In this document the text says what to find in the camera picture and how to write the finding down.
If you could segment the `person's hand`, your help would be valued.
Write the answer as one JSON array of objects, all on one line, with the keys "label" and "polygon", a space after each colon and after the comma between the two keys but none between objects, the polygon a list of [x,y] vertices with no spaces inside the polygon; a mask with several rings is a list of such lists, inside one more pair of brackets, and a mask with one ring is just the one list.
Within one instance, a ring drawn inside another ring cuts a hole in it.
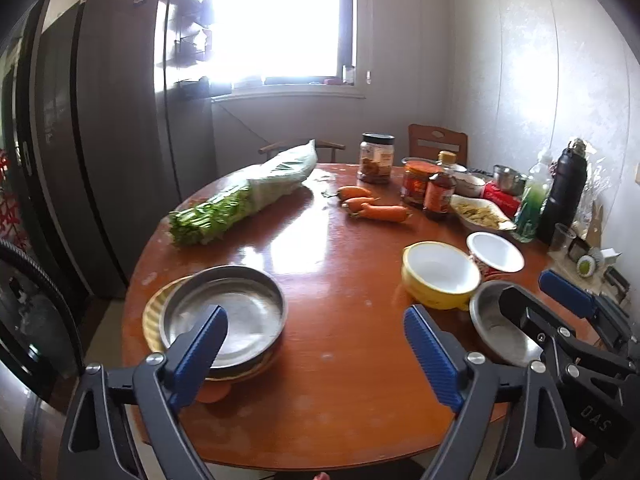
[{"label": "person's hand", "polygon": [[572,439],[575,448],[580,448],[586,442],[586,437],[576,429],[572,429]]}]

